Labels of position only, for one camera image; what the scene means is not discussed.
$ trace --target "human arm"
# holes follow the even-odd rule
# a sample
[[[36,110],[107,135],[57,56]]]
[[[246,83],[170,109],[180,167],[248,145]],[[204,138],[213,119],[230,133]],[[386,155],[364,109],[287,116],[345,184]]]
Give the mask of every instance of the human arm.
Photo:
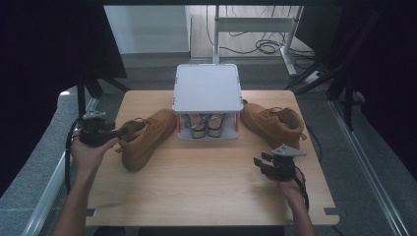
[[[305,182],[305,178],[299,169],[296,169],[296,176],[302,182]],[[301,189],[294,180],[290,181],[278,181],[270,179],[275,182],[276,186],[282,191],[282,194],[286,198],[289,207],[292,211],[295,235],[296,236],[314,236],[315,231],[310,219],[307,208],[304,204],[304,199],[301,193]]]
[[[55,225],[53,235],[85,235],[86,211],[92,182],[104,153],[117,141],[118,139],[114,138],[101,147],[88,147],[80,142],[78,132],[74,133],[71,150],[77,165],[77,174]]]

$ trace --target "pair of sandals inside box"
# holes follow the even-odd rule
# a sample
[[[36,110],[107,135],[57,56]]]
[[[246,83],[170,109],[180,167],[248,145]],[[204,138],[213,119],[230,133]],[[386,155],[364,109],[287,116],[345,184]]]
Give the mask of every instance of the pair of sandals inside box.
[[[193,139],[200,139],[206,135],[219,138],[221,135],[221,124],[226,114],[187,114],[191,136]]]

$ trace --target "white box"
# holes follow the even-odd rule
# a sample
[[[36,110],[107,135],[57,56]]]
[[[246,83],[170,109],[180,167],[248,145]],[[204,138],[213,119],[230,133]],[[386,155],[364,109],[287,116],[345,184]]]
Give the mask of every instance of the white box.
[[[178,114],[180,140],[234,140],[239,136],[239,113],[243,109],[242,91],[236,65],[180,65],[175,78],[172,110]],[[187,114],[225,113],[221,136],[193,139],[186,128]]]

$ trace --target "gray carpet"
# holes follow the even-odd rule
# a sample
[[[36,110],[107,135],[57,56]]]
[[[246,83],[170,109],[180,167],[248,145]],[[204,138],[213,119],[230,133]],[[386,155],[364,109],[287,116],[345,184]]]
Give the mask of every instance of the gray carpet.
[[[176,66],[184,60],[170,60],[168,64],[157,67],[141,67],[125,58],[129,79],[117,79],[131,89],[173,89]],[[228,60],[238,66],[242,89],[283,89],[290,81],[281,61],[249,64],[247,61]],[[103,97],[97,110],[106,111],[108,121],[114,120],[123,99],[123,92],[100,81]],[[340,214],[340,222],[334,227],[316,226],[318,235],[394,235],[388,225],[385,213],[370,188],[352,150],[343,136],[339,125],[328,105],[325,92],[328,85],[321,85],[303,95],[297,95],[306,125],[311,129],[311,137],[316,151],[321,157],[334,202]],[[29,217],[49,180],[57,161],[64,150],[64,139],[72,121],[77,116],[75,89],[70,95],[61,96],[58,110],[49,129],[33,152],[28,164],[11,189],[0,201],[0,235],[21,235]],[[396,155],[373,130],[360,112],[360,106],[353,109],[353,127],[364,151],[370,159],[387,193],[392,198],[398,213],[410,235],[417,235],[417,184]],[[55,220],[65,201],[61,190],[57,201],[42,228],[40,235],[50,235]],[[89,228],[92,235],[96,228]],[[166,235],[167,231],[158,229],[140,232],[147,235]],[[136,228],[128,228],[134,235]],[[256,231],[254,235],[276,235],[273,230]],[[292,227],[285,227],[285,235],[293,235]]]

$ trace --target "floor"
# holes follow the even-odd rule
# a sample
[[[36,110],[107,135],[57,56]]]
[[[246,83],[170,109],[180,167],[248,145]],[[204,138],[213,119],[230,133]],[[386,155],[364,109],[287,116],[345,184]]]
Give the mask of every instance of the floor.
[[[131,89],[173,89],[176,66],[185,63],[210,63],[210,53],[207,50],[206,52],[208,56],[195,55],[191,59],[177,55],[154,55],[147,58],[123,55],[129,80],[119,81]],[[220,62],[238,66],[242,89],[283,89],[292,80],[286,74],[279,55],[224,55]],[[99,100],[97,109],[108,111],[108,119],[112,120],[117,115],[123,92],[105,82],[100,83],[105,93]],[[345,134],[336,115],[340,102],[336,101],[333,108],[326,98],[327,87],[328,84],[323,84],[296,96],[306,125],[310,128],[309,132],[312,137],[316,137],[313,143],[340,215],[337,225],[317,225],[318,235],[417,235],[416,181],[367,122],[360,111],[360,105],[353,109],[354,132],[350,136]],[[55,199],[55,193],[44,193],[44,190],[59,164],[66,134],[77,115],[77,92],[75,88],[70,88],[59,97],[58,110],[50,126],[28,163],[0,200],[1,235],[22,235],[23,232],[24,235],[31,235],[25,231],[30,228],[30,224],[40,225],[40,230],[35,234],[50,235],[65,201],[65,192],[61,188],[56,193],[56,200],[50,209],[38,203],[45,197]],[[359,149],[351,145],[352,135],[360,144]],[[363,158],[358,157],[358,152],[365,155],[366,163]],[[371,172],[366,168],[367,165],[371,166]],[[44,207],[47,218],[33,220],[37,207]],[[392,223],[403,223],[408,232],[398,233]],[[94,230],[95,228],[89,228],[88,235],[92,235]],[[127,228],[127,231],[128,235],[141,232],[138,228]],[[285,227],[285,235],[293,234],[292,227]],[[273,232],[266,232],[265,235],[273,235]]]

